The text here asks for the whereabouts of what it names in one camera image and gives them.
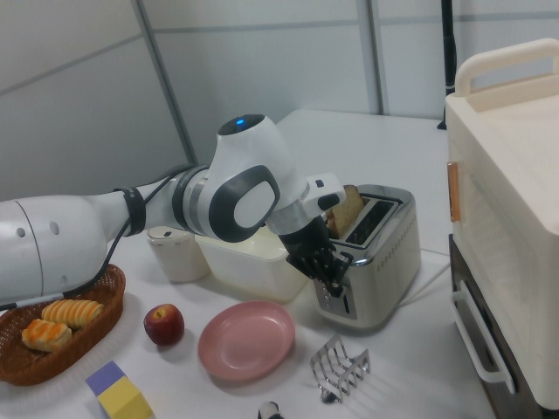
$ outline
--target bread roll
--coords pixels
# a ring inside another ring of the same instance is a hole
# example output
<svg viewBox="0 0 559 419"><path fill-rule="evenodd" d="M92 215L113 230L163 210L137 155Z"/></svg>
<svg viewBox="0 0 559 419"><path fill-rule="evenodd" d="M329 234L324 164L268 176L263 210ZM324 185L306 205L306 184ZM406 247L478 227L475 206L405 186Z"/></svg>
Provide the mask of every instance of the bread roll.
<svg viewBox="0 0 559 419"><path fill-rule="evenodd" d="M365 203L354 185L345 185L346 200L328 210L327 223L332 238L342 237L359 217Z"/></svg>
<svg viewBox="0 0 559 419"><path fill-rule="evenodd" d="M60 299L43 309L43 320L64 323L72 329L80 329L96 316L105 307L97 301L88 299Z"/></svg>
<svg viewBox="0 0 559 419"><path fill-rule="evenodd" d="M72 330L65 324L34 319L23 332L21 339L30 349L53 352L72 337Z"/></svg>

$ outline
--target yellow block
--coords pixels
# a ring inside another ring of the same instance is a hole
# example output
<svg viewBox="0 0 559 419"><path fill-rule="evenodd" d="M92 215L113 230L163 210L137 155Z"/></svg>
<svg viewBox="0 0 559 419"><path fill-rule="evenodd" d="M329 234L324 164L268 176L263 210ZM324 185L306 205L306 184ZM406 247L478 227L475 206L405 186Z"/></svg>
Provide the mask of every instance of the yellow block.
<svg viewBox="0 0 559 419"><path fill-rule="evenodd" d="M121 377L97 399L111 419L148 419L153 415L143 394L127 376Z"/></svg>

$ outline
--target toaster slot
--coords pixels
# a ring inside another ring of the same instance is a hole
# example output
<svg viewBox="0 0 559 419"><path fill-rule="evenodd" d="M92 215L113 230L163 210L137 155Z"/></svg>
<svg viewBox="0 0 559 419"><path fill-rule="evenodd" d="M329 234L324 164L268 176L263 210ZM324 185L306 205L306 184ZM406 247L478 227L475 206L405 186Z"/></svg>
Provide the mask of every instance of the toaster slot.
<svg viewBox="0 0 559 419"><path fill-rule="evenodd" d="M352 247L366 248L396 211L399 203L391 199L363 196L366 202L352 228L340 241Z"/></svg>

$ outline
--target metal toast rack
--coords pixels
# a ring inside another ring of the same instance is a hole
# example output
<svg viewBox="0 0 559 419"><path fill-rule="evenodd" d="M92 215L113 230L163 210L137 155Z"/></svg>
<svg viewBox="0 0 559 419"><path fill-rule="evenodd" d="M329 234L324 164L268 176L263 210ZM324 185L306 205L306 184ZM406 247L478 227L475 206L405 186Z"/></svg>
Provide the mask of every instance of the metal toast rack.
<svg viewBox="0 0 559 419"><path fill-rule="evenodd" d="M321 390L321 401L326 404L343 402L357 381L370 373L369 350L350 358L339 334L335 334L311 358L313 375Z"/></svg>

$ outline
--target white cup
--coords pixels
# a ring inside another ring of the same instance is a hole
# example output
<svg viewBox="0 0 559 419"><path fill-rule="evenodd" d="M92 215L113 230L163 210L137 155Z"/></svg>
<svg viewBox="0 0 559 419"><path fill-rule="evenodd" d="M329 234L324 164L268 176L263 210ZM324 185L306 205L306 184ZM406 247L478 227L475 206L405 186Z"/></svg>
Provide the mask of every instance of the white cup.
<svg viewBox="0 0 559 419"><path fill-rule="evenodd" d="M148 243L171 282L192 282L210 273L200 246L188 231L170 227L148 230Z"/></svg>

